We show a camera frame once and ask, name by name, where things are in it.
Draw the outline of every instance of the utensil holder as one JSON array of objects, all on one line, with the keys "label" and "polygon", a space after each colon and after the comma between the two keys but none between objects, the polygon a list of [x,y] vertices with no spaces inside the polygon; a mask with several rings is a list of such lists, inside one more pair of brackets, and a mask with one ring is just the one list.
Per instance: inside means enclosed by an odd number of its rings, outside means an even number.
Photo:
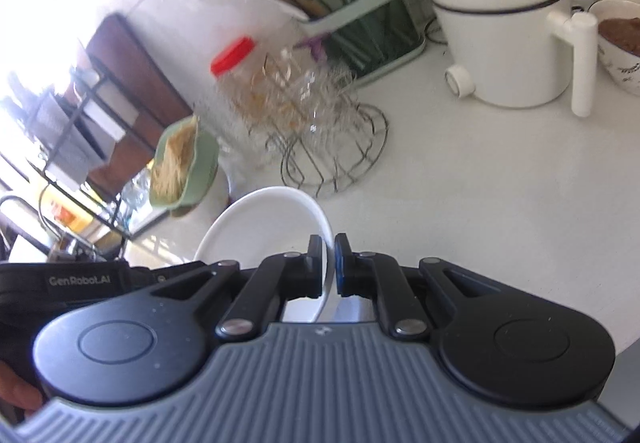
[{"label": "utensil holder", "polygon": [[319,0],[333,11],[301,22],[309,38],[319,38],[329,61],[342,61],[363,85],[412,60],[424,49],[404,0]]}]

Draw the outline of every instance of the red lid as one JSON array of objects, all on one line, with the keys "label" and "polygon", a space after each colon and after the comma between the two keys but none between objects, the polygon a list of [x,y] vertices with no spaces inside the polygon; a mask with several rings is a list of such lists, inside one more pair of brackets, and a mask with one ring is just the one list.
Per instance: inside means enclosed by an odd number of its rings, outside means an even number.
[{"label": "red lid", "polygon": [[211,61],[211,73],[221,76],[242,62],[255,48],[255,42],[251,37],[240,37],[231,42],[222,53]]}]

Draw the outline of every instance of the pot handle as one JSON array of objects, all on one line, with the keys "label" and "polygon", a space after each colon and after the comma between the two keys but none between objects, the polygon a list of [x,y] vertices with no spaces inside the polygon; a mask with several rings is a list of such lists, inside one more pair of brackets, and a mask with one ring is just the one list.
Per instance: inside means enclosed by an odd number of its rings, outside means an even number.
[{"label": "pot handle", "polygon": [[586,118],[591,114],[598,69],[598,19],[590,13],[571,16],[552,11],[547,17],[551,32],[574,48],[574,95],[571,110]]}]

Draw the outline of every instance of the white countertop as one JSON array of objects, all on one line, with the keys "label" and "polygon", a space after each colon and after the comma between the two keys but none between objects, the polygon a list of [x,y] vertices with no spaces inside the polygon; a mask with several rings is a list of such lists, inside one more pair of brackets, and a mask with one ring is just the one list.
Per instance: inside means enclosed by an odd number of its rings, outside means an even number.
[{"label": "white countertop", "polygon": [[[451,63],[429,44],[360,90],[390,133],[362,181],[320,201],[334,232],[357,251],[442,257],[583,311],[622,351],[640,337],[640,98],[600,69],[589,118],[572,115],[571,89],[505,110],[451,96]],[[281,184],[279,172],[255,184]]]}]

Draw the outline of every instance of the white bowl with food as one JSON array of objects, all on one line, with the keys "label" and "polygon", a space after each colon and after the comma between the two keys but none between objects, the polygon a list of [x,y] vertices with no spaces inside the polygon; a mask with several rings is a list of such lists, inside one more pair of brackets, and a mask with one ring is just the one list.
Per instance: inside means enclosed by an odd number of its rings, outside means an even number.
[{"label": "white bowl with food", "polygon": [[598,19],[598,58],[626,92],[640,96],[640,4],[600,0],[589,12]]}]

